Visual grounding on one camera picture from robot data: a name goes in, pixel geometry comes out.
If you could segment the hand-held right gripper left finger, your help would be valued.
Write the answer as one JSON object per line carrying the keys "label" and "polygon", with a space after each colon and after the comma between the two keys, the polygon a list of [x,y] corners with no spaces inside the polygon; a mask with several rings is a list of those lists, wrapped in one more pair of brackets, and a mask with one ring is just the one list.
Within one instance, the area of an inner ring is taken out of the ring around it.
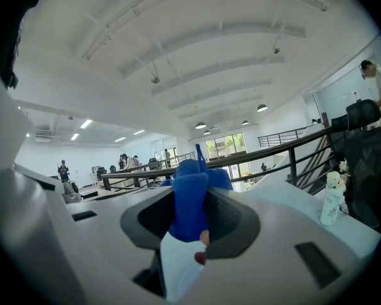
{"label": "hand-held right gripper left finger", "polygon": [[150,286],[164,283],[162,239],[138,220],[147,209],[147,222],[165,220],[171,196],[170,187],[71,204],[55,196],[55,232],[78,284],[65,304],[176,305]]}

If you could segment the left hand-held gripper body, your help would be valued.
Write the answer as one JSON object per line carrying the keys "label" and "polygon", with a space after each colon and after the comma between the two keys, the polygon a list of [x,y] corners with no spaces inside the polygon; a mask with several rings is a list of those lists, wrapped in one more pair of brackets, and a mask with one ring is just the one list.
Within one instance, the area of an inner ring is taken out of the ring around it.
{"label": "left hand-held gripper body", "polygon": [[71,181],[62,182],[58,177],[48,177],[18,164],[14,164],[14,170],[35,180],[44,190],[61,194],[66,204],[79,203],[83,200],[77,186]]}

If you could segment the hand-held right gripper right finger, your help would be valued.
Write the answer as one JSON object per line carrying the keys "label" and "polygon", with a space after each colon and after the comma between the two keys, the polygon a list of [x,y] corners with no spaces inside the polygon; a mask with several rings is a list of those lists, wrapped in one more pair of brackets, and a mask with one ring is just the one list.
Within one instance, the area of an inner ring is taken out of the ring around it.
{"label": "hand-held right gripper right finger", "polygon": [[326,305],[361,269],[360,258],[292,207],[211,189],[206,265],[180,305]]}

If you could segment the blue cloth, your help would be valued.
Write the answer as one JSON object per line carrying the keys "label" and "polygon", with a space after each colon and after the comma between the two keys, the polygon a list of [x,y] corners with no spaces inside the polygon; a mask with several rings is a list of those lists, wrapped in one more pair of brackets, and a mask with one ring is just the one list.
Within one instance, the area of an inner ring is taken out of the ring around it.
{"label": "blue cloth", "polygon": [[204,202],[208,189],[217,187],[231,190],[229,174],[222,168],[207,168],[199,144],[196,144],[196,159],[182,161],[171,180],[163,186],[171,186],[174,194],[175,219],[169,233],[182,242],[193,242],[208,229]]}

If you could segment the person's right hand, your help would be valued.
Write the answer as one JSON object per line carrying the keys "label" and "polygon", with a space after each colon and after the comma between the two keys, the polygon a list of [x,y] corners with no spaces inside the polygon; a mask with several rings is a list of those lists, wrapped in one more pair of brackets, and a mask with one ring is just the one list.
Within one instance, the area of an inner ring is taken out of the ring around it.
{"label": "person's right hand", "polygon": [[[210,245],[210,236],[209,236],[209,231],[208,230],[204,230],[201,232],[200,234],[200,241],[201,243],[203,243],[206,247],[208,247]],[[206,252],[196,252],[194,254],[194,260],[204,266],[206,264]]]}

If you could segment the black curved railing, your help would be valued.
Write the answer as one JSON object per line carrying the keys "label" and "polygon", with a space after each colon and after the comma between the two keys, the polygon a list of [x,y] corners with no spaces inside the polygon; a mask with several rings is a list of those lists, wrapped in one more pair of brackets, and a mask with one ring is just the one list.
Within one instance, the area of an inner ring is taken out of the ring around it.
{"label": "black curved railing", "polygon": [[[227,157],[224,159],[211,161],[206,164],[206,167],[209,169],[210,168],[214,169],[214,168],[222,168],[225,166],[240,165],[242,163],[260,160],[269,156],[274,156],[276,154],[286,152],[288,153],[288,157],[289,157],[289,160],[286,164],[282,166],[277,165],[272,170],[267,170],[265,172],[250,174],[250,175],[239,177],[239,178],[233,178],[231,181],[241,182],[244,180],[253,179],[257,177],[266,176],[272,173],[276,173],[284,169],[289,169],[290,177],[286,181],[293,184],[296,187],[305,189],[306,186],[303,184],[299,184],[298,180],[301,177],[305,177],[306,175],[311,174],[312,172],[316,171],[318,168],[322,168],[327,162],[329,162],[329,160],[333,158],[333,156],[329,156],[328,158],[326,158],[324,161],[320,163],[317,162],[315,166],[307,165],[302,172],[298,172],[297,166],[301,162],[310,160],[313,157],[320,159],[320,154],[331,147],[331,143],[328,142],[329,136],[330,136],[330,129],[324,128],[320,131],[309,134],[306,137],[291,140],[285,144],[280,144],[278,146],[263,149],[260,151],[242,154],[239,156]],[[297,158],[297,148],[307,145],[315,140],[319,140],[319,144],[315,148],[315,151],[301,158]],[[120,171],[116,173],[106,173],[101,175],[101,178],[103,180],[104,189],[110,191],[114,185],[129,179],[138,179],[140,182],[143,182],[143,181],[148,182],[151,179],[158,178],[158,177],[164,177],[165,179],[170,179],[173,177],[173,174],[175,173],[176,170],[177,170],[176,168],[166,168],[161,170],[149,170],[149,171],[139,171],[139,172],[136,172],[134,170],[127,170],[125,172]]]}

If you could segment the black straight railing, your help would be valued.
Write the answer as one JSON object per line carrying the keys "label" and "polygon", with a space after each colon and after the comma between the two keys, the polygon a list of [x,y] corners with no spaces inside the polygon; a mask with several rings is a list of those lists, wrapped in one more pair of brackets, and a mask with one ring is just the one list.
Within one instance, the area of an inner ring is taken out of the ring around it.
{"label": "black straight railing", "polygon": [[170,159],[150,158],[148,163],[139,166],[139,168],[141,168],[143,171],[176,168],[181,162],[185,160],[195,160],[195,152],[181,154]]}
{"label": "black straight railing", "polygon": [[288,130],[285,132],[279,132],[272,135],[265,135],[258,138],[258,143],[261,148],[271,148],[280,146],[282,144],[289,143],[291,141],[300,139],[307,127],[297,128],[294,130]]}

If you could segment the glass entrance doors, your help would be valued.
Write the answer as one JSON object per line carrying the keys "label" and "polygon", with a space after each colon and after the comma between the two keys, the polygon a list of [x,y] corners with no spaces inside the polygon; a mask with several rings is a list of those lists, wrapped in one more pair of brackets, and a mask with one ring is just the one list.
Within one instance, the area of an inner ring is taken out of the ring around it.
{"label": "glass entrance doors", "polygon": [[[242,133],[226,135],[223,137],[210,139],[205,141],[208,159],[216,161],[233,156],[246,154],[244,137]],[[250,166],[248,163],[240,163],[236,165],[227,165],[222,167],[231,179],[238,179],[249,175]]]}

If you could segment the black mesh office chair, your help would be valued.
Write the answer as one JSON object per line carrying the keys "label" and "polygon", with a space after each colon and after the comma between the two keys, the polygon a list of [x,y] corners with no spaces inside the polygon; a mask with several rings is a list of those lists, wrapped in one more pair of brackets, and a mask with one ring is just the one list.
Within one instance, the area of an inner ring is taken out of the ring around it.
{"label": "black mesh office chair", "polygon": [[348,106],[345,115],[332,119],[328,134],[335,159],[347,162],[349,215],[372,229],[381,226],[381,126],[367,126],[380,118],[377,104],[362,100]]}

